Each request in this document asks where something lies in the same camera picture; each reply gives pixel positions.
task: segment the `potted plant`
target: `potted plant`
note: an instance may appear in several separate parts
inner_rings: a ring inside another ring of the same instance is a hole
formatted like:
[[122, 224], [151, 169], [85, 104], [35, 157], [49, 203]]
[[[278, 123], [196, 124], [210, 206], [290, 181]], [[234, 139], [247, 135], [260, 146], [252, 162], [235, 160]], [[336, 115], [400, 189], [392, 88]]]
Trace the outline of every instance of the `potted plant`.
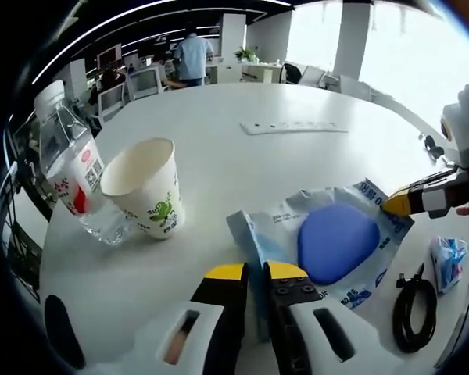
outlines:
[[253, 61], [255, 55], [252, 51], [249, 51], [248, 49], [245, 49], [243, 47], [240, 47], [240, 49], [234, 53], [238, 61]]

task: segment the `blue sponge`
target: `blue sponge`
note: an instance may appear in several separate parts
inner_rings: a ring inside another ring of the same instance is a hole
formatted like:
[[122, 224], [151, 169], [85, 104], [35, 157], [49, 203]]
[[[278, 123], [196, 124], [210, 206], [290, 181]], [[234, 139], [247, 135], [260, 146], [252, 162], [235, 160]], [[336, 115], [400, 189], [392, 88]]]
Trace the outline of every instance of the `blue sponge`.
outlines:
[[297, 241], [299, 267], [315, 284], [330, 285], [374, 252], [380, 232], [364, 212], [351, 205], [333, 204], [308, 215]]

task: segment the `bottle label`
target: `bottle label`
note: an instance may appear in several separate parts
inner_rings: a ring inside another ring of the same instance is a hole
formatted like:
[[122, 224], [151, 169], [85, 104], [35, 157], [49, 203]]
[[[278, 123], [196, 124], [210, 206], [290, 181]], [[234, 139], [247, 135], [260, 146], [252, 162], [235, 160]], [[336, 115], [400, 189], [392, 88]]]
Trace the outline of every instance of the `bottle label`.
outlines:
[[[62, 155], [58, 162], [63, 162]], [[104, 164], [92, 138], [69, 164], [61, 165], [47, 180], [68, 210], [82, 216], [97, 212], [104, 204], [99, 187], [103, 170]]]

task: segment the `white wall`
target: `white wall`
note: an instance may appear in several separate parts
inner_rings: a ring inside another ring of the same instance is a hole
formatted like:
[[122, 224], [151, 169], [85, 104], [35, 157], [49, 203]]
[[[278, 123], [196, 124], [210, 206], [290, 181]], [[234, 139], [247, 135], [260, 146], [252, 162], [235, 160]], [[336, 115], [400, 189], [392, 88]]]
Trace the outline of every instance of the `white wall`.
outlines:
[[124, 56], [124, 64], [127, 68], [132, 64], [137, 69], [141, 65], [141, 59], [139, 59], [137, 53], [133, 53], [132, 55]]
[[220, 56], [220, 39], [208, 37], [207, 40], [210, 42], [210, 45], [212, 45], [213, 55]]
[[367, 44], [370, 4], [344, 3], [334, 74], [360, 78]]
[[70, 64], [64, 66], [57, 74], [54, 76], [52, 82], [56, 80], [63, 80], [66, 85], [64, 86], [64, 95], [67, 98], [73, 99], [73, 86], [71, 85], [71, 73], [70, 73]]
[[71, 87], [75, 98], [79, 98], [87, 90], [85, 59], [70, 62]]
[[63, 80], [64, 95], [69, 99], [79, 98], [87, 90], [87, 76], [85, 73], [85, 60], [79, 59], [64, 66], [53, 80]]
[[247, 49], [255, 52], [260, 61], [284, 62], [287, 58], [288, 36], [292, 12], [285, 12], [255, 22], [247, 27]]
[[245, 24], [245, 14], [223, 14], [220, 23], [220, 55], [224, 61], [236, 61], [235, 52], [243, 45]]

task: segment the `paper cup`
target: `paper cup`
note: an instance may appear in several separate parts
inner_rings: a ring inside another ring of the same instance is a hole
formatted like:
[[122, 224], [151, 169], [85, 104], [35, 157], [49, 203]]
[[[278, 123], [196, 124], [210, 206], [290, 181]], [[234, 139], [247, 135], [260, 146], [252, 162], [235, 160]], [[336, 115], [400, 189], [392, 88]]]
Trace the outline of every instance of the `paper cup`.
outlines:
[[168, 139], [139, 142], [118, 154], [101, 177], [102, 193], [158, 239], [173, 236], [185, 220], [174, 151]]

